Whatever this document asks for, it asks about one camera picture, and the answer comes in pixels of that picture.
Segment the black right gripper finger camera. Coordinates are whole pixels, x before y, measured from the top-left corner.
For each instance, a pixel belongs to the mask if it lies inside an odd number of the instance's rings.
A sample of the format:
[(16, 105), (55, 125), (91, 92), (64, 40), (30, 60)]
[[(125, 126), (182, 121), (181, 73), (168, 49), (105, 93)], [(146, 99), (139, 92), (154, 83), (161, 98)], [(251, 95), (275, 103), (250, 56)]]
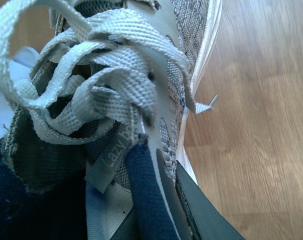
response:
[(217, 211), (179, 162), (175, 187), (193, 240), (244, 239)]

